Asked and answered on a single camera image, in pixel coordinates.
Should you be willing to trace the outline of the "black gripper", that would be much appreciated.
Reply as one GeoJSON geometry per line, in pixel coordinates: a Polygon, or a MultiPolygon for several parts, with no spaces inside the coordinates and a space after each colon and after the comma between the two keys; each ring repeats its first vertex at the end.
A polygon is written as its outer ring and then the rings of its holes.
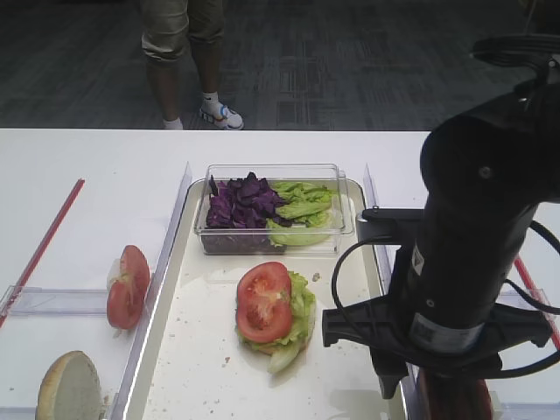
{"type": "Polygon", "coordinates": [[[410,340],[397,324],[389,295],[324,310],[322,335],[326,347],[348,340],[370,348],[384,399],[394,396],[409,363],[446,378],[491,380],[532,375],[550,367],[546,357],[525,367],[501,368],[501,351],[527,341],[544,347],[550,339],[550,323],[540,311],[500,303],[493,306],[474,346],[459,355],[426,351],[410,340]]]}

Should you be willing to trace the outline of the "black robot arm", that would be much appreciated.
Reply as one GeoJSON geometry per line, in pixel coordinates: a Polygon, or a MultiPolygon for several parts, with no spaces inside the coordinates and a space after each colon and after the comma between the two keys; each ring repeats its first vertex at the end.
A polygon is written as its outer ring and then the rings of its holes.
{"type": "Polygon", "coordinates": [[[559,244],[534,218],[540,204],[559,200],[558,55],[552,34],[476,42],[475,59],[527,67],[534,77],[426,137],[423,208],[363,211],[359,245],[397,246],[388,292],[324,311],[322,336],[326,346],[348,340],[369,348],[383,398],[393,397],[408,365],[444,378],[495,380],[558,363],[553,353],[503,368],[502,351],[546,345],[547,315],[556,308],[534,298],[525,310],[498,302],[529,230],[559,244]]]}

